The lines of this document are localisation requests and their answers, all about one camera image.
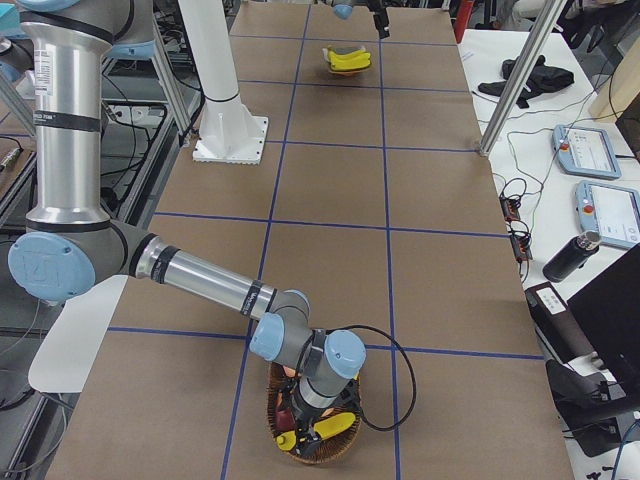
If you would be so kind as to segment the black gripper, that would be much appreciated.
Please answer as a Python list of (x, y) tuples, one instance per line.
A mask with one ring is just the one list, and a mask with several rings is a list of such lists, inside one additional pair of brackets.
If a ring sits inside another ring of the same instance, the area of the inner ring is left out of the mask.
[(383, 0), (366, 0), (367, 8), (373, 13), (375, 28), (380, 39), (390, 36), (390, 21)]
[(322, 437), (316, 432), (314, 425), (328, 411), (327, 408), (305, 409), (299, 406), (292, 407), (295, 422), (294, 450), (317, 450), (322, 443)]

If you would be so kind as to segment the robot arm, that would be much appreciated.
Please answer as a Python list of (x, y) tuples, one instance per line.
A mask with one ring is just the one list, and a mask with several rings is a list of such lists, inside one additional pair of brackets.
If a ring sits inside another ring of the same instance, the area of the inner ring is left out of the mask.
[(321, 0), (342, 20), (347, 20), (356, 6), (364, 6), (372, 14), (374, 26), (380, 39), (390, 36), (390, 21), (386, 5), (381, 0)]
[(9, 251), (13, 278), (39, 299), (63, 302), (127, 274), (256, 320), (250, 348), (270, 363), (267, 409), (276, 444), (311, 464), (343, 453), (363, 420), (361, 339), (349, 330), (311, 328), (301, 292), (208, 263), (101, 206), (101, 65), (106, 56), (154, 56), (151, 3), (20, 1), (16, 8), (34, 46), (38, 201)]

